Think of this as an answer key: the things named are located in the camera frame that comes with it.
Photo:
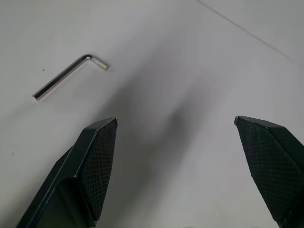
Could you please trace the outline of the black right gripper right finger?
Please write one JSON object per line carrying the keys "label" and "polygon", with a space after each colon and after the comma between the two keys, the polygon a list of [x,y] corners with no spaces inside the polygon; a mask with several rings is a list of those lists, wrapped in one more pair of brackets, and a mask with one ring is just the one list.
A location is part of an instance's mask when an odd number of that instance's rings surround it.
{"label": "black right gripper right finger", "polygon": [[279,228],[304,228],[304,145],[285,127],[236,116],[251,176]]}

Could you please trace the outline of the silver hex key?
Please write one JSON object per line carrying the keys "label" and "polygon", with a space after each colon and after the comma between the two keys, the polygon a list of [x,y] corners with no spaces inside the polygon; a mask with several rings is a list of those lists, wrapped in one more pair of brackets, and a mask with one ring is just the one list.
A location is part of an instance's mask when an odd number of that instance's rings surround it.
{"label": "silver hex key", "polygon": [[110,68],[110,64],[106,61],[98,58],[95,55],[85,54],[76,59],[72,64],[70,64],[66,69],[64,69],[61,73],[55,76],[52,80],[50,80],[46,85],[44,85],[41,89],[39,89],[32,97],[36,101],[42,100],[46,97],[52,90],[54,90],[60,83],[62,83],[70,74],[76,71],[81,65],[85,62],[93,62],[103,71],[107,71]]}

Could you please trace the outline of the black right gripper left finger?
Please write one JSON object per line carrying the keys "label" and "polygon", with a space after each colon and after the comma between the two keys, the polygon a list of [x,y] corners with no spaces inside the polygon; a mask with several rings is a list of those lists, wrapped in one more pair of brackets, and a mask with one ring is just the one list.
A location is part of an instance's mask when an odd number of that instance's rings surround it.
{"label": "black right gripper left finger", "polygon": [[82,130],[55,163],[16,228],[95,228],[109,185],[117,118]]}

